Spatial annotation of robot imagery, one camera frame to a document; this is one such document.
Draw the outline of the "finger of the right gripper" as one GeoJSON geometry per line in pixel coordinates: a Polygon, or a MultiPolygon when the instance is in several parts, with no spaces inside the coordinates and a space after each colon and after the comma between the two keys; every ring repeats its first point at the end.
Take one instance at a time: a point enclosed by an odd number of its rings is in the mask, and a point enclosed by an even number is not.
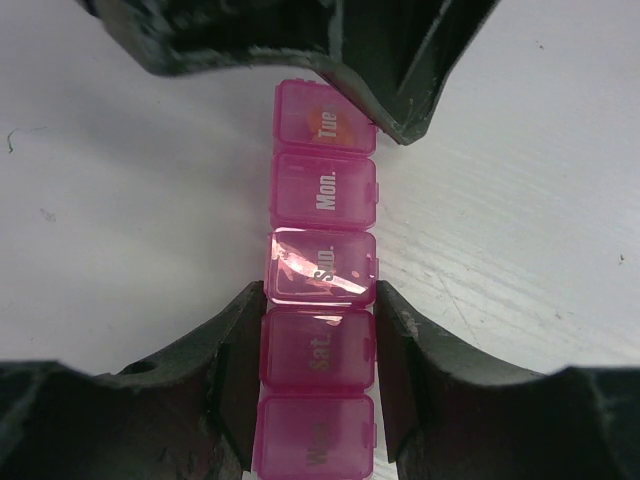
{"type": "Polygon", "coordinates": [[[315,72],[363,114],[365,85],[339,51],[341,1],[80,1],[144,70],[159,77],[283,66],[315,72]]]}
{"type": "Polygon", "coordinates": [[[327,81],[397,144],[423,138],[494,0],[339,1],[327,81]]]}

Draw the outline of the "pink pill organizer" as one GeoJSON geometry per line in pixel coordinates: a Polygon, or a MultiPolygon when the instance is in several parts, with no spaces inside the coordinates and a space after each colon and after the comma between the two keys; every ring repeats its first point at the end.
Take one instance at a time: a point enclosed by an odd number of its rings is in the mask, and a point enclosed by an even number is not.
{"type": "Polygon", "coordinates": [[[332,87],[275,89],[253,468],[261,479],[365,479],[377,443],[376,128],[332,87]],[[355,145],[312,144],[310,104],[354,119],[355,145]]]}

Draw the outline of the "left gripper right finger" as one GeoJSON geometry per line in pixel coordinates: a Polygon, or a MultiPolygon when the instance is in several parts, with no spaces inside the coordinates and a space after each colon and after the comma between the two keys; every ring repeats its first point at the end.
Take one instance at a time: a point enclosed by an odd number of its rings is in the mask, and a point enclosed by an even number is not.
{"type": "Polygon", "coordinates": [[[543,375],[500,360],[376,285],[386,449],[402,479],[635,479],[639,371],[543,375]]]}

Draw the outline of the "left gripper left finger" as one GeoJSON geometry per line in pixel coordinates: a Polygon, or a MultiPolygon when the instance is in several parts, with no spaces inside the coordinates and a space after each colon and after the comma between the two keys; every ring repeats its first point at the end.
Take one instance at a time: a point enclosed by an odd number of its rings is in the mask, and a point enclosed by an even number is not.
{"type": "Polygon", "coordinates": [[[116,374],[1,365],[5,479],[239,479],[260,394],[261,282],[116,374]]]}

